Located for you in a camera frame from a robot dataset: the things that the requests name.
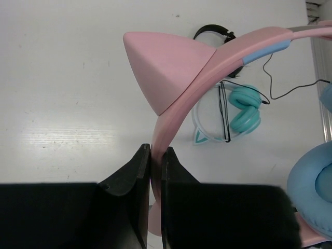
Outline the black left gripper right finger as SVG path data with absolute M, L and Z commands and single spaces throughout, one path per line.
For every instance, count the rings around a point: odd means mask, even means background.
M 300 228 L 283 189 L 196 180 L 172 147 L 162 158 L 164 248 L 301 248 Z

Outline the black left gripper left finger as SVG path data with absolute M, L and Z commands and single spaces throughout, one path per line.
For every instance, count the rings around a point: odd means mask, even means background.
M 146 248 L 150 146 L 100 183 L 1 185 L 1 248 Z

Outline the pink blue cat-ear headphones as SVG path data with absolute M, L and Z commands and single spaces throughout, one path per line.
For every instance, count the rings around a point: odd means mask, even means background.
M 132 72 L 157 115 L 150 150 L 155 203 L 148 218 L 154 240 L 162 242 L 162 158 L 172 147 L 181 165 L 201 183 L 283 189 L 299 224 L 301 248 L 331 241 L 331 142 L 320 136 L 320 105 L 331 108 L 330 81 L 318 94 L 318 80 L 307 71 L 298 79 L 281 74 L 263 83 L 241 80 L 238 84 L 254 86 L 260 92 L 263 103 L 258 128 L 230 143 L 193 144 L 191 110 L 196 103 L 205 130 L 222 137 L 218 90 L 214 86 L 228 80 L 226 76 L 238 67 L 249 68 L 303 38 L 330 40 L 331 22 L 264 27 L 220 47 L 172 34 L 124 34 Z

